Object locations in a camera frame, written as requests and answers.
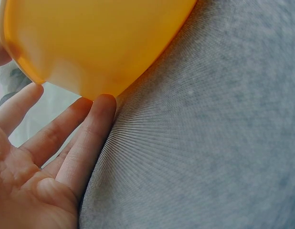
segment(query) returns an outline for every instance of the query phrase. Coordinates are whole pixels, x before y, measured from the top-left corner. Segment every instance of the palm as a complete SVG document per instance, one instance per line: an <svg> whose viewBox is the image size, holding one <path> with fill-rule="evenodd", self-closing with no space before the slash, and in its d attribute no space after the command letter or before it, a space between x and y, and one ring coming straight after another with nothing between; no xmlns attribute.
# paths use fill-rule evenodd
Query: palm
<svg viewBox="0 0 295 229"><path fill-rule="evenodd" d="M97 100L86 119L91 102L80 99L44 130L15 148L8 135L41 94L40 87L30 85L0 110L2 228L76 228L79 201L113 120L116 106L112 97ZM40 169L84 119L60 155Z"/></svg>

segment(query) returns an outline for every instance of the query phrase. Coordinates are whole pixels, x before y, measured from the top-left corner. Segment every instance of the gray knit fabric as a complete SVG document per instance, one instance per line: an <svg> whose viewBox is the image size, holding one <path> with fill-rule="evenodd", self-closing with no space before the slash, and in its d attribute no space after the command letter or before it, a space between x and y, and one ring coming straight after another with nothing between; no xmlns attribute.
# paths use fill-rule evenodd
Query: gray knit fabric
<svg viewBox="0 0 295 229"><path fill-rule="evenodd" d="M199 1L120 96L80 228L295 229L295 0Z"/></svg>

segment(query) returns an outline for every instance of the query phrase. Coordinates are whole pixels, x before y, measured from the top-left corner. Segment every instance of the ribbed fabric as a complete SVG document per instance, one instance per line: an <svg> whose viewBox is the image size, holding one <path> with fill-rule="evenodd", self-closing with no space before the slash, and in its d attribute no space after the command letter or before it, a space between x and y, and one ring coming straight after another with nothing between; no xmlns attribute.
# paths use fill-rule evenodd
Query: ribbed fabric
<svg viewBox="0 0 295 229"><path fill-rule="evenodd" d="M200 0L119 100L80 228L295 229L295 0Z"/></svg>

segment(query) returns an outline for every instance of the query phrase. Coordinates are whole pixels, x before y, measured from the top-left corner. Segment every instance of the fabric texture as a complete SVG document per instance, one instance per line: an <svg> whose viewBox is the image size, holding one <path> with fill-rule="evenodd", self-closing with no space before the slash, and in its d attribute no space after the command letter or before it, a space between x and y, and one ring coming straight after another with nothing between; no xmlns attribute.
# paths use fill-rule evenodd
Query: fabric texture
<svg viewBox="0 0 295 229"><path fill-rule="evenodd" d="M295 229L295 0L200 0L119 97L82 229Z"/></svg>
<svg viewBox="0 0 295 229"><path fill-rule="evenodd" d="M0 106L13 97L31 80L17 67L14 61L0 67Z"/></svg>

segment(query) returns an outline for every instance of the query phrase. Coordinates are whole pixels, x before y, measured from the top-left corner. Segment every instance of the skin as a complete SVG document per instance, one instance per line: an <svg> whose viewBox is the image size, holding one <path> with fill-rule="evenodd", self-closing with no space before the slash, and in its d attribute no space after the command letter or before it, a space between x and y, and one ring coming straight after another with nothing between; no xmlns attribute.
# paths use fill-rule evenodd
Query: skin
<svg viewBox="0 0 295 229"><path fill-rule="evenodd" d="M0 65L10 60L0 44ZM0 228L77 228L80 200L113 123L114 97L80 98L16 148L8 136L42 93L32 83L0 108ZM40 169L81 123L59 156Z"/></svg>

